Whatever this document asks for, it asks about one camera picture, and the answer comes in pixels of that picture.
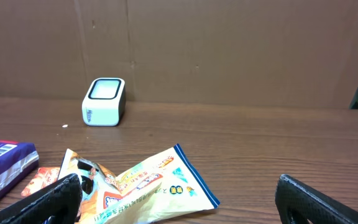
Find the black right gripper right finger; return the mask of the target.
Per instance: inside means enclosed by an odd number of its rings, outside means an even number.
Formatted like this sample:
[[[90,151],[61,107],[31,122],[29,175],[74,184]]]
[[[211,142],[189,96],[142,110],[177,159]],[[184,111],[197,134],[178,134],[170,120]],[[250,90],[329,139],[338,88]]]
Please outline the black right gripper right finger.
[[[287,174],[279,177],[275,204],[285,224],[358,223],[356,210]]]

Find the purple red pad package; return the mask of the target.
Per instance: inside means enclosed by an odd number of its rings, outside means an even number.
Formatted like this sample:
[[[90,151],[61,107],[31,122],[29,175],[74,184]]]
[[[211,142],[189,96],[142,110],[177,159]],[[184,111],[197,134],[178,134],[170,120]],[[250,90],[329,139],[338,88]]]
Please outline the purple red pad package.
[[[35,144],[0,140],[0,199],[38,165]]]

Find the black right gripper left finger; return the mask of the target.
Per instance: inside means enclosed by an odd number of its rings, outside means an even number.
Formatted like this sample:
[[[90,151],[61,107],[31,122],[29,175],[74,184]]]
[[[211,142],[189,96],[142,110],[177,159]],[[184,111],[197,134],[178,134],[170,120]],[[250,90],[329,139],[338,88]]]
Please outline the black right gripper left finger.
[[[74,223],[82,199],[79,177],[69,174],[0,211],[0,224]]]

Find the yellow snack bag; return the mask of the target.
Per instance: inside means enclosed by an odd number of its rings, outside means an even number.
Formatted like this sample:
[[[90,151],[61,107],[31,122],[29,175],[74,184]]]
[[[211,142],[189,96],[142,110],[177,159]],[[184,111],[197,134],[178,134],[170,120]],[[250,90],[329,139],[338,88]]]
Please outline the yellow snack bag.
[[[69,174],[81,185],[76,223],[152,223],[220,204],[179,144],[119,175],[67,149],[58,177]]]

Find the small orange snack packet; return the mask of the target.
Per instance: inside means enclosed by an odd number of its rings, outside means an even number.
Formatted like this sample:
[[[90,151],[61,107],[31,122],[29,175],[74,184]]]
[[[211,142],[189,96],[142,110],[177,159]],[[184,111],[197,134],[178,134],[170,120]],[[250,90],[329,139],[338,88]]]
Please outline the small orange snack packet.
[[[39,167],[34,178],[26,185],[21,192],[22,197],[28,197],[42,188],[54,183],[58,179],[59,167]]]

